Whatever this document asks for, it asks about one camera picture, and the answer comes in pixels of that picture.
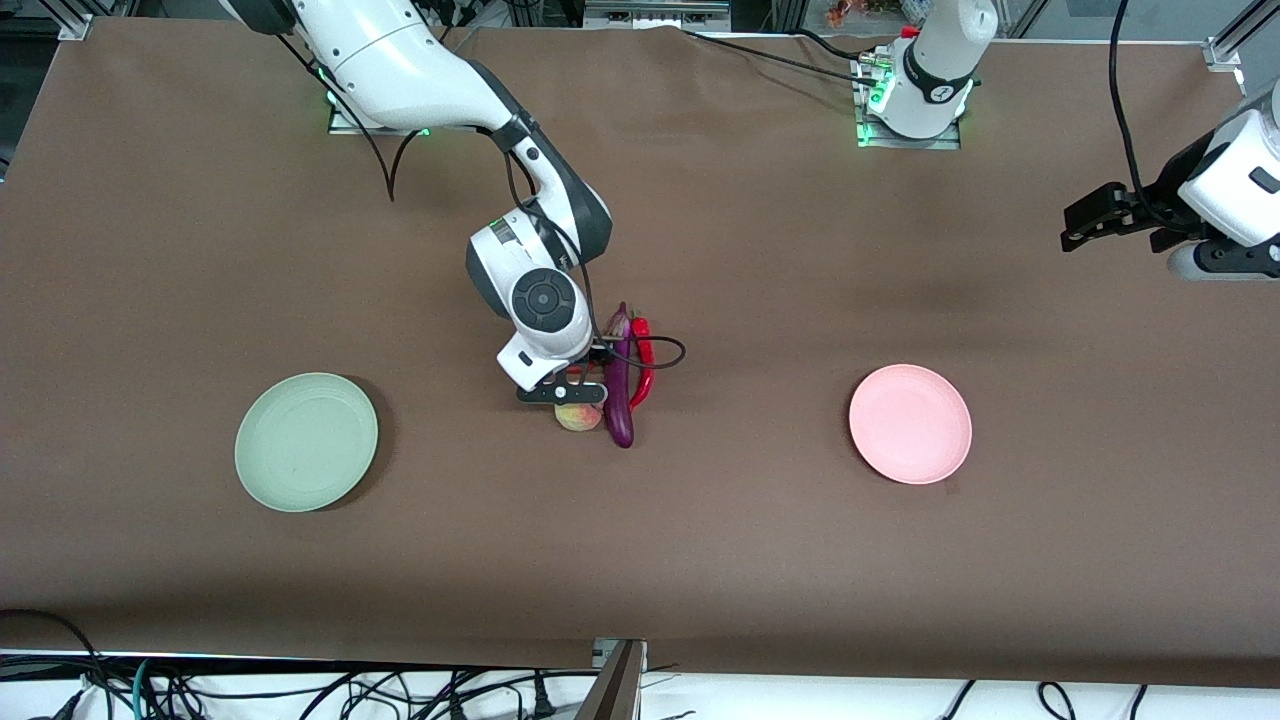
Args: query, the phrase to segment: metal bracket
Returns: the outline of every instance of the metal bracket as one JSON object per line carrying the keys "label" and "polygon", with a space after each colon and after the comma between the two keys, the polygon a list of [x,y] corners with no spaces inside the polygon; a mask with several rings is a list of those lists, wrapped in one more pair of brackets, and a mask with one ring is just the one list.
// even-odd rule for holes
{"label": "metal bracket", "polygon": [[[585,364],[580,365],[585,372]],[[530,405],[599,405],[609,396],[600,383],[589,383],[579,375],[570,380],[566,370],[543,378],[543,382],[526,391],[516,388],[516,400]]]}
{"label": "metal bracket", "polygon": [[596,638],[591,666],[604,669],[591,683],[573,720],[635,720],[640,710],[640,674],[649,644],[639,639]]}
{"label": "metal bracket", "polygon": [[1240,67],[1240,47],[1276,15],[1280,15],[1280,0],[1249,3],[1226,27],[1204,41],[1204,64],[1215,73],[1235,72]]}
{"label": "metal bracket", "polygon": [[[77,12],[67,0],[40,0],[49,17],[58,23],[58,40],[84,40],[93,24],[93,13]],[[104,13],[106,8],[99,5]]]}
{"label": "metal bracket", "polygon": [[[347,120],[347,117],[338,111],[338,108],[337,108],[337,105],[334,105],[333,100],[328,100],[326,99],[325,101],[329,102],[329,135],[362,135],[360,132],[360,127],[358,126],[356,126],[355,123]],[[369,135],[379,135],[379,136],[385,135],[385,136],[392,136],[392,137],[404,137],[406,135],[408,135],[407,131],[390,129],[390,128],[384,128],[384,127],[372,127],[371,128],[371,127],[366,126],[365,129],[369,131]],[[431,131],[430,129],[424,129],[424,131],[420,131],[420,133],[421,135],[431,135]]]}
{"label": "metal bracket", "polygon": [[1039,19],[1041,13],[1048,6],[1050,0],[1032,0],[1032,3],[1023,10],[1023,14],[1015,20],[1010,13],[1006,12],[1002,18],[1005,18],[1005,37],[1024,38],[1032,31],[1036,20]]}
{"label": "metal bracket", "polygon": [[1201,50],[1204,51],[1204,64],[1208,65],[1211,73],[1234,73],[1240,67],[1239,53],[1233,50],[1228,55],[1220,55],[1221,50],[1216,37],[1206,40],[1201,45]]}
{"label": "metal bracket", "polygon": [[877,92],[883,91],[884,76],[890,69],[888,45],[881,45],[870,53],[863,53],[858,60],[849,61],[854,77],[869,77],[881,85],[868,87],[854,85],[854,120],[858,126],[859,147],[906,147],[911,150],[960,150],[960,122],[951,120],[942,135],[927,140],[902,137],[891,131],[884,120],[872,113],[868,106],[878,100]]}

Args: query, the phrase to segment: robot end effector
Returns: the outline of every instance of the robot end effector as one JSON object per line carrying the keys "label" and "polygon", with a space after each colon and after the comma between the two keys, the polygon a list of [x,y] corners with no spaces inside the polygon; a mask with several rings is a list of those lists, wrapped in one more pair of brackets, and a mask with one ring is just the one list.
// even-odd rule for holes
{"label": "robot end effector", "polygon": [[1140,195],[1110,182],[1066,208],[1064,220],[1064,252],[1108,234],[1155,231],[1152,252],[1196,241],[1169,258],[1181,278],[1280,279],[1276,85],[1174,155]]}
{"label": "robot end effector", "polygon": [[408,132],[470,128],[518,163],[536,193],[472,234],[466,252],[481,297],[516,327],[498,361],[530,391],[586,354],[590,304],[567,272],[604,252],[613,222],[488,68],[435,41],[410,0],[220,1],[255,32],[301,36],[344,114],[358,115],[348,120]]}

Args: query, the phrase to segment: white robotic arm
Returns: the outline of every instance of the white robotic arm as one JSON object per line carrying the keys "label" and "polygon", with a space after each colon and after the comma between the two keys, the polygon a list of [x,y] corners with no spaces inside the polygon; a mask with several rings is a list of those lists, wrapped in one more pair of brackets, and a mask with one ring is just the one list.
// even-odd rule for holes
{"label": "white robotic arm", "polygon": [[251,29],[301,36],[365,124],[471,128],[524,165],[538,192],[471,236],[466,268],[516,334],[498,361],[525,391],[586,354],[590,310],[567,272],[604,252],[613,222],[488,68],[428,31],[410,0],[220,0]]}
{"label": "white robotic arm", "polygon": [[1274,83],[1180,151],[1137,193],[1110,182],[1064,211],[1062,250],[1107,234],[1153,231],[1152,252],[1193,281],[1280,279],[1280,92]]}
{"label": "white robotic arm", "polygon": [[904,137],[937,137],[964,111],[973,70],[1000,27],[991,0],[937,0],[918,37],[890,45],[883,92],[868,109]]}

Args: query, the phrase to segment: eggplant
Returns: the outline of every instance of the eggplant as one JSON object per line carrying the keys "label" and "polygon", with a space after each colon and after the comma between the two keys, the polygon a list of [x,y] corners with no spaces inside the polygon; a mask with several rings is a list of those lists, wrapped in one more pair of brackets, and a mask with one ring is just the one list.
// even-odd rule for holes
{"label": "eggplant", "polygon": [[[631,319],[627,318],[626,302],[618,306],[618,311],[609,320],[611,328],[617,323],[617,329],[611,329],[613,334],[622,340],[613,343],[613,351],[622,357],[631,356]],[[631,365],[616,356],[609,356],[604,364],[604,389],[609,395],[604,398],[604,425],[609,428],[609,437],[614,445],[622,448],[631,447],[635,442],[635,428],[631,425]]]}

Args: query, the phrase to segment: brown tablecloth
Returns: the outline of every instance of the brown tablecloth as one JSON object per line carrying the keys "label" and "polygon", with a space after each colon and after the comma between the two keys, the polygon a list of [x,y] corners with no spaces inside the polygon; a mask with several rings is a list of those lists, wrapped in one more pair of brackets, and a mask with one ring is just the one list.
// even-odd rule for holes
{"label": "brown tablecloth", "polygon": [[[273,38],[101,20],[0,188],[4,605],[111,650],[582,665],[639,635],[689,670],[1280,684],[1280,290],[1059,251],[1125,177],[1105,46],[995,45],[964,149],[909,152],[856,147],[847,85],[669,29],[468,45],[613,211],[602,314],[690,346],[636,447],[493,360],[462,269],[511,205],[486,140],[421,138],[389,204]],[[1126,46],[1121,81],[1149,177],[1239,99],[1192,46]],[[852,448],[890,363],[968,398],[943,484]],[[370,389],[383,446],[284,515],[232,446],[310,370]]]}

